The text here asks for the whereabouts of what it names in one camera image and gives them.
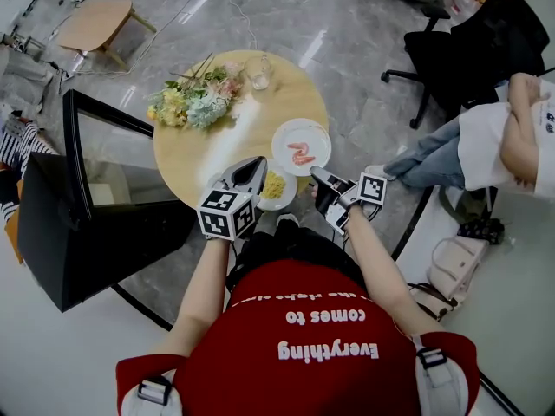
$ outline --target wooden stool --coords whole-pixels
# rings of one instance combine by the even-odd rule
[[[152,24],[137,15],[131,0],[95,0],[83,3],[63,24],[58,44],[76,50],[81,56],[84,56],[83,51],[99,50],[127,71],[127,64],[110,44],[129,17],[156,32]]]

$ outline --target red t-shirt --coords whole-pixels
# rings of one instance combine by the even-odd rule
[[[147,377],[176,368],[183,414],[420,414],[415,346],[343,274],[283,260],[246,275],[232,306],[189,358],[118,363],[118,411]],[[453,333],[422,336],[465,372],[469,408],[480,386],[476,347]]]

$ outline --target buckle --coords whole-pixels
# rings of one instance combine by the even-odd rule
[[[425,370],[447,363],[447,357],[439,348],[424,347],[416,353]]]
[[[172,382],[164,376],[144,379],[139,385],[138,396],[154,404],[166,406],[172,392]]]

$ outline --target shrimp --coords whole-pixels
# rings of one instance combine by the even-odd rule
[[[314,159],[316,159],[316,157],[314,157],[314,156],[297,156],[297,155],[294,155],[293,156],[293,163],[297,166],[302,166],[302,165],[306,165],[307,163],[310,163]]]
[[[288,148],[296,149],[295,155],[305,156],[309,151],[309,145],[306,142],[290,143]]]

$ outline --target black shorts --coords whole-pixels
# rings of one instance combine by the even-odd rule
[[[283,259],[296,259],[338,270],[366,290],[359,266],[341,247],[309,228],[299,228],[291,220],[282,220],[274,236],[265,232],[254,233],[251,240],[243,245],[225,286],[232,292],[247,273]]]

